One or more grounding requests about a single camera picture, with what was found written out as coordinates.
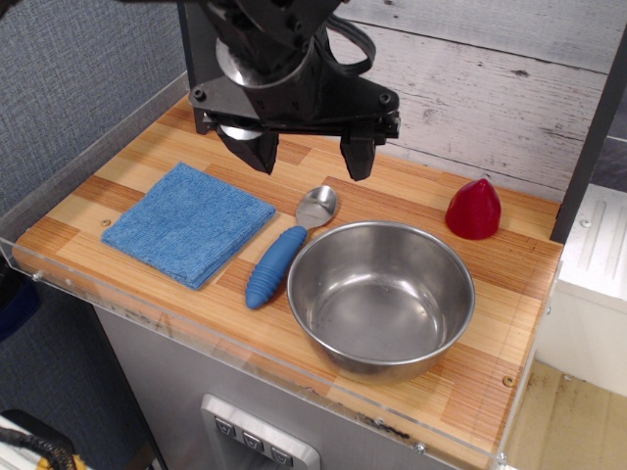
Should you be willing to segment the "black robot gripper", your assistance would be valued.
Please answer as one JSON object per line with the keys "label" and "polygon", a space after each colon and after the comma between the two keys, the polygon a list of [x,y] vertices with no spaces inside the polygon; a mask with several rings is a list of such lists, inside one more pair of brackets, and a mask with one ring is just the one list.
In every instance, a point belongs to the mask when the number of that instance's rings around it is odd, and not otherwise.
{"label": "black robot gripper", "polygon": [[191,23],[197,128],[266,174],[280,134],[338,136],[351,178],[367,179],[376,146],[400,131],[397,93],[363,78],[375,54],[347,22]]}

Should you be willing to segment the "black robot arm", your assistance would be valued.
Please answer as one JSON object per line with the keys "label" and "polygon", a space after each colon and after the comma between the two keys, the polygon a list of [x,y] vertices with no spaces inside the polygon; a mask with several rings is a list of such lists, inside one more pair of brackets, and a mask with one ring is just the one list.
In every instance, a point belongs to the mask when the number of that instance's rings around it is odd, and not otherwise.
{"label": "black robot arm", "polygon": [[352,179],[370,176],[376,149],[399,135],[398,95],[363,78],[376,47],[336,16],[336,1],[201,1],[207,71],[190,103],[251,168],[272,173],[282,133],[337,136]]}

